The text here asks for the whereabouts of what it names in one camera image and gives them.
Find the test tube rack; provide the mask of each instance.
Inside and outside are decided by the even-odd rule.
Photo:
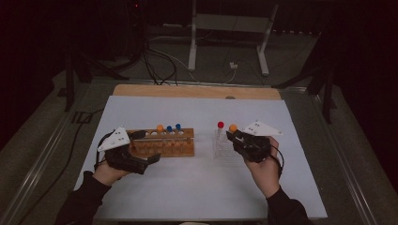
[[[160,153],[163,158],[193,157],[193,128],[171,131],[146,129],[143,139],[130,142],[130,150],[135,157],[148,158]]]

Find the dark background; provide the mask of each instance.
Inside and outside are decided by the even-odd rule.
[[[134,33],[122,37],[126,33],[118,32],[126,27],[126,13],[130,14],[132,27],[137,23],[162,26],[191,22],[190,1],[131,0],[127,1],[130,7],[126,7],[126,2],[112,2],[3,1],[0,148],[54,89],[51,78],[65,69],[67,43],[77,44],[97,59],[112,60],[115,55],[133,53],[142,44]],[[208,1],[198,2],[202,2],[198,8],[203,11],[219,8]],[[225,12],[236,13],[236,7],[228,8],[227,2],[221,0],[218,4],[223,5]],[[135,3],[139,3],[143,15],[134,11]],[[168,8],[178,13],[170,13]],[[396,9],[393,1],[280,1],[273,27],[275,35],[290,31],[320,35],[305,68],[315,67],[320,61],[336,65],[334,83],[342,88],[395,190],[398,189]],[[246,10],[246,13],[256,16],[261,12]],[[126,50],[117,45],[121,38],[131,39]]]

